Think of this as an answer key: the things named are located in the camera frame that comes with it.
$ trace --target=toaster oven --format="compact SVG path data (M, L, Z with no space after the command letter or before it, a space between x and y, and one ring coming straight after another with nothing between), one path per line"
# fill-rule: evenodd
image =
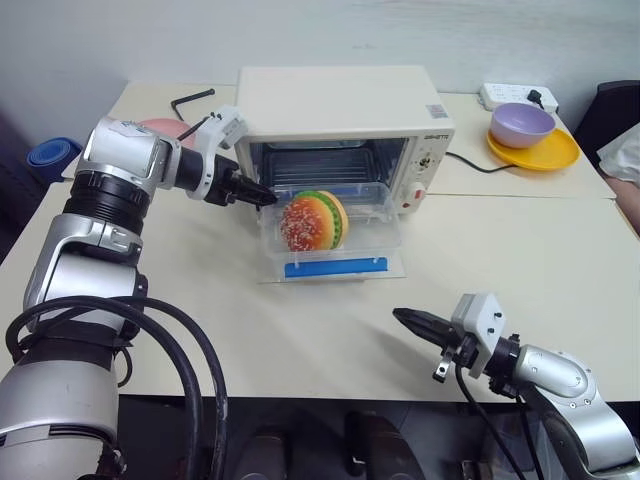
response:
M454 124L420 66L246 67L243 172L274 189L382 183L398 213L424 199Z

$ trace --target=power strip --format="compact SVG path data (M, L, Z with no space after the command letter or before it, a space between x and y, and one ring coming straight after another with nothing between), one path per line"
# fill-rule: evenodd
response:
M480 89L480 101L487 110L493 110L503 103L535 103L527 100L531 90L537 90L542 94L542 106L549 113L558 110L558 102L547 87L533 85L507 85L504 83L485 83Z

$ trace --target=yellow plate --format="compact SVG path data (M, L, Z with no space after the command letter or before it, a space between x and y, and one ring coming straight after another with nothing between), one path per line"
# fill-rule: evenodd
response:
M505 147L493 138L491 132L487 132L487 143L500 159L530 170L559 170L572 165L580 156L576 141L557 128L529 148Z

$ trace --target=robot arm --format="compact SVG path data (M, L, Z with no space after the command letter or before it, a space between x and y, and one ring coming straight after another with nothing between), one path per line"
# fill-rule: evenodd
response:
M433 378L444 382L452 362L490 378L490 389L522 397L540 415L569 478L640 479L640 454L624 422L604 402L591 370L566 353L520 346L501 337L505 316L495 296L465 294L451 322L428 312L396 308L413 333L442 348Z
M25 309L67 296L146 296L147 281L137 264L143 219L156 188L182 188L193 199L222 206L236 199L274 203L267 188L216 153L245 132L233 107L223 107L201 126L198 151L135 123L100 120L81 154L71 197L52 221ZM41 315L30 329L52 315ZM113 354L136 333L125 318L93 310L39 337L26 354L14 353L16 364L0 382L0 478L120 475Z

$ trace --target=purple bowl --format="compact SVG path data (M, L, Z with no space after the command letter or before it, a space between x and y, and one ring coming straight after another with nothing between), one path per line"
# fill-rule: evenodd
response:
M551 115L526 103L505 103L493 111L491 134L503 145L527 148L549 135L556 126Z

